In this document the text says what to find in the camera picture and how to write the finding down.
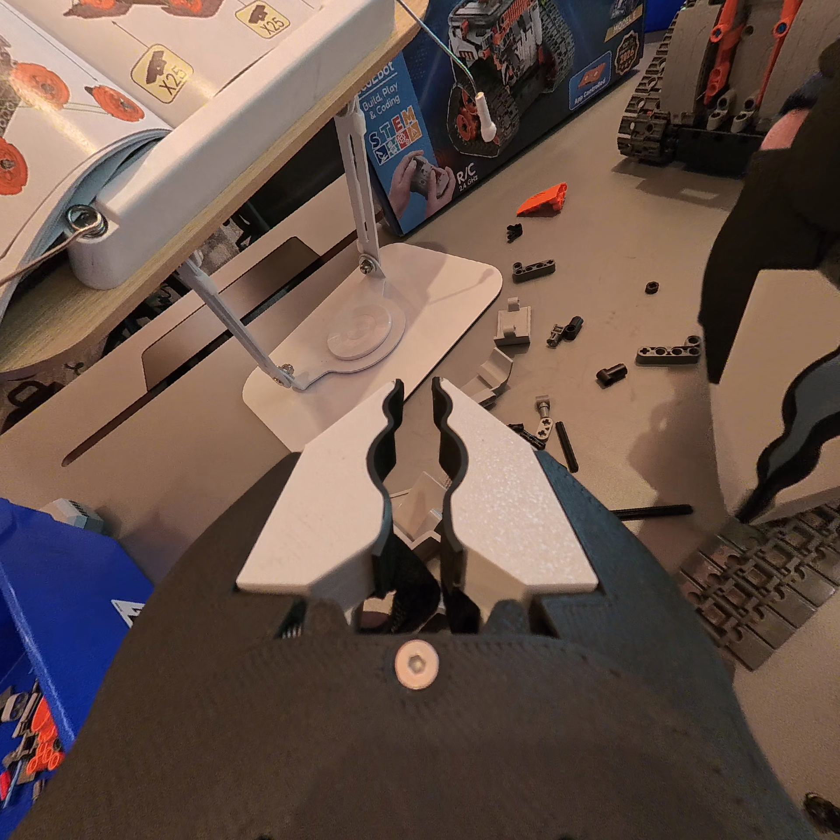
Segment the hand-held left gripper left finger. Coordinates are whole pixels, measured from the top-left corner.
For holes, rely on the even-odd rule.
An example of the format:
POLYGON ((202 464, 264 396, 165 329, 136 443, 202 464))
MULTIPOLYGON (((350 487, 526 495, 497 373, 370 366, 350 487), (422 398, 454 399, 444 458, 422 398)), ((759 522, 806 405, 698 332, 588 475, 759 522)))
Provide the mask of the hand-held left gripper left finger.
POLYGON ((305 445, 239 572, 239 590, 363 601, 395 589, 384 486, 396 464, 404 384, 385 383, 305 445))

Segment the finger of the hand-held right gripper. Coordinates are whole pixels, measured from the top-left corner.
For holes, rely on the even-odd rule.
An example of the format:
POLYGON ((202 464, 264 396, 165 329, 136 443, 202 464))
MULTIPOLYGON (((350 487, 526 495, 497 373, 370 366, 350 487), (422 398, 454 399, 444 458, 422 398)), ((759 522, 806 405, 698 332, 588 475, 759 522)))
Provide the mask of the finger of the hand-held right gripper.
POLYGON ((790 385, 776 427, 762 439, 753 521, 802 511, 838 490, 838 386, 790 385))
MULTIPOLYGON (((762 439, 778 423, 790 385, 838 386, 839 292, 819 269, 759 273, 720 382, 711 386, 717 473, 724 505, 753 520, 762 439)), ((838 490, 793 517, 838 500, 838 490)))

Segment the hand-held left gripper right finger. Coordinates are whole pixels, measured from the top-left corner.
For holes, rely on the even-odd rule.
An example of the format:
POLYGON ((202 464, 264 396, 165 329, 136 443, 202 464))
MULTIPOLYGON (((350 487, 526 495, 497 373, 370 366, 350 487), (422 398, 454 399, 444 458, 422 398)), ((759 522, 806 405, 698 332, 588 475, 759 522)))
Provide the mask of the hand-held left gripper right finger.
POLYGON ((488 614, 501 601, 593 592, 599 581, 541 453, 443 377, 432 382, 444 595, 488 614))

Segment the person's right hand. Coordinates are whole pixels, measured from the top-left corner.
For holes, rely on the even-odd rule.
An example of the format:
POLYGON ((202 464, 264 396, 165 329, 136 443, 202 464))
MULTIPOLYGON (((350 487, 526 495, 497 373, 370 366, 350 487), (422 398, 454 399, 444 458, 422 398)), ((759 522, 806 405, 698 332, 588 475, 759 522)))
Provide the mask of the person's right hand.
POLYGON ((774 151, 790 148, 810 112, 810 108, 798 108, 782 115, 764 136, 761 150, 774 151))

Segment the dark grey long bent liftarm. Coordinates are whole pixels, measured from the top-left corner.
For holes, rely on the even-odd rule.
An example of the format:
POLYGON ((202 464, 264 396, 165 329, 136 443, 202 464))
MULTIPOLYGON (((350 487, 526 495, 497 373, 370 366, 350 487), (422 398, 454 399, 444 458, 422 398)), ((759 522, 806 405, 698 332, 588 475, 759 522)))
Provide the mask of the dark grey long bent liftarm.
POLYGON ((645 345, 637 350, 635 363, 641 366, 677 366, 698 364, 702 339, 690 335, 682 344, 645 345))

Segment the light grey holed curved panel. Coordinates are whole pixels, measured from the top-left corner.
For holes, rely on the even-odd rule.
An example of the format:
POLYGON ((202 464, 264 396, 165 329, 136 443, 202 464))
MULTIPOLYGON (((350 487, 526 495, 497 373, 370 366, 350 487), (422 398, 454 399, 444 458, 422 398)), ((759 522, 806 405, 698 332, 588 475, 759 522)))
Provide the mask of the light grey holed curved panel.
POLYGON ((476 376, 459 389, 477 404, 491 409, 505 390, 512 368, 513 359, 500 348, 495 348, 479 367, 476 376))

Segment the toy vehicle with orange wheels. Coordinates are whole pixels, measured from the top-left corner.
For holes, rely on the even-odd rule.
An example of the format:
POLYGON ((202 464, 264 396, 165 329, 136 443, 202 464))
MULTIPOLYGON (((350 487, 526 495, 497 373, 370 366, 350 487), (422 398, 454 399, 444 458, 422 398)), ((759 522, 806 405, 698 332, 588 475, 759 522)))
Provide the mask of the toy vehicle with orange wheels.
POLYGON ((620 154, 742 176, 789 98, 816 90, 838 33, 834 1, 684 2, 626 105, 620 154))

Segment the grey ribbed part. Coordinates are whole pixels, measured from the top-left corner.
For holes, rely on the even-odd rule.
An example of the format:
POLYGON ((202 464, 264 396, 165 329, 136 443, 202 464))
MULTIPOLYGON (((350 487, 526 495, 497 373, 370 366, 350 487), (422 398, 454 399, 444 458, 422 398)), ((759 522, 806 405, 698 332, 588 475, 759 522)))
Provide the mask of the grey ribbed part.
POLYGON ((95 532, 104 536, 109 535, 109 527, 90 506, 67 498, 55 499, 38 509, 55 519, 71 527, 95 532))

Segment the orange curved toy piece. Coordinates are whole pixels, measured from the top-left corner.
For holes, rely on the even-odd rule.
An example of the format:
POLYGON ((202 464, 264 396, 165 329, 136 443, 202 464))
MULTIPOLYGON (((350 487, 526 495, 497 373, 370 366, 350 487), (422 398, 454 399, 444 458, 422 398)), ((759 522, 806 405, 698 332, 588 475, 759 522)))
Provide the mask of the orange curved toy piece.
POLYGON ((517 216, 525 217, 548 213, 556 214, 560 212, 564 206, 567 191, 568 184, 566 182, 561 182, 546 190, 536 193, 530 196, 518 207, 517 216))

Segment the printed toy packaging box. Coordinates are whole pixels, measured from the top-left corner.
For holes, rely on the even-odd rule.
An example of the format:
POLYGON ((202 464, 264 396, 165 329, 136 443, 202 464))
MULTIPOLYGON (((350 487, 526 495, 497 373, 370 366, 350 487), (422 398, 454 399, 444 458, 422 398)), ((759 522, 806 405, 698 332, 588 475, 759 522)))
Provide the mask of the printed toy packaging box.
POLYGON ((373 188, 410 233, 639 61, 642 1, 434 1, 360 92, 373 188))

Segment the white book stand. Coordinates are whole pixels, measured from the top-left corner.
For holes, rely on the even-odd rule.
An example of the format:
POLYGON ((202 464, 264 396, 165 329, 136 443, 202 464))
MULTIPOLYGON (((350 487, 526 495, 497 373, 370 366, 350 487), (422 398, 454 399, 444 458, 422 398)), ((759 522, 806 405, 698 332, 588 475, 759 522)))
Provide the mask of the white book stand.
POLYGON ((390 37, 374 47, 313 108, 284 132, 255 163, 171 238, 121 285, 88 287, 74 274, 69 256, 33 291, 12 306, 2 323, 2 381, 25 379, 41 368, 72 361, 77 347, 114 329, 348 102, 387 60, 417 34, 427 2, 394 3, 390 37))

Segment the printed instruction booklet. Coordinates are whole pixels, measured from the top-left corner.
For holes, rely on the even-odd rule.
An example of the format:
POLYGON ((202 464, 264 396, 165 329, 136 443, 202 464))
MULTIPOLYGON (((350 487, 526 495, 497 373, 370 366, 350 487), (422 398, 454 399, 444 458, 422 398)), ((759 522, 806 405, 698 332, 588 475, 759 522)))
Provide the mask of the printed instruction booklet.
POLYGON ((2 319, 74 204, 325 2, 2 2, 2 319))

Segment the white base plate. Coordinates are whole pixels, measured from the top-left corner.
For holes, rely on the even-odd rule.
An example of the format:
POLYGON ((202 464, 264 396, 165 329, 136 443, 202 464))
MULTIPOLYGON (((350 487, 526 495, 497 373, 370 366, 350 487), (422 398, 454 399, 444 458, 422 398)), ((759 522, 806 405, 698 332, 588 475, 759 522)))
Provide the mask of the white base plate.
POLYGON ((384 278, 350 276, 270 353, 290 364, 303 390, 286 388, 255 370, 243 399, 290 451, 300 451, 322 431, 394 379, 411 395, 501 291, 499 269, 408 244, 381 248, 384 278), (389 310, 391 330, 363 358, 341 360, 329 335, 376 327, 389 310))

